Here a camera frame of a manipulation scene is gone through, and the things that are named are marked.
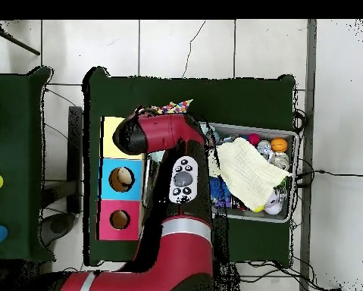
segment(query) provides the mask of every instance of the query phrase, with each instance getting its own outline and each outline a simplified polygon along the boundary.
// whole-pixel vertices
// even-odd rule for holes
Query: yellow block
[[[104,158],[122,158],[128,160],[142,160],[144,154],[128,155],[124,154],[112,141],[117,126],[122,122],[122,117],[105,117],[104,136],[103,136],[103,157]]]

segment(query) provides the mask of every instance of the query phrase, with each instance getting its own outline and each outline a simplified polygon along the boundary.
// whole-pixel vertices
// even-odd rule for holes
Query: crack
[[[206,20],[204,20],[204,22],[202,23],[202,25],[200,26],[199,31],[197,32],[197,34],[193,37],[193,39],[189,42],[189,54],[188,57],[186,58],[186,65],[185,65],[185,71],[183,73],[183,76],[181,78],[184,78],[185,73],[186,73],[186,69],[188,68],[188,62],[189,62],[189,56],[192,52],[192,41],[195,40],[195,38],[198,36],[198,34],[200,33],[202,27],[205,25]]]

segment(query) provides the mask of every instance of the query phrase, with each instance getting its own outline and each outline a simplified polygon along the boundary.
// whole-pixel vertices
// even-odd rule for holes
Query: yellow cloth
[[[213,150],[208,156],[209,175],[221,175],[229,191],[248,208],[265,205],[285,177],[292,174],[268,163],[256,148],[243,138],[218,146],[217,166]]]

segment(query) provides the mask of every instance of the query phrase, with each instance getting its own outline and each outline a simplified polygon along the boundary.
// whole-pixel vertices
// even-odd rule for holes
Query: circular hole
[[[116,192],[127,192],[134,184],[134,174],[127,167],[117,167],[108,178],[111,188]]]
[[[130,216],[126,211],[117,210],[110,215],[110,224],[114,229],[126,229],[130,222]]]

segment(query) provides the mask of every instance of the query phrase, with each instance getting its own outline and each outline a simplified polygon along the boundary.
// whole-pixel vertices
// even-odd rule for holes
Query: blue block
[[[141,201],[142,166],[143,163],[140,160],[103,158],[101,198],[103,200]],[[134,174],[134,184],[127,192],[116,192],[108,182],[111,172],[117,167],[126,167]]]

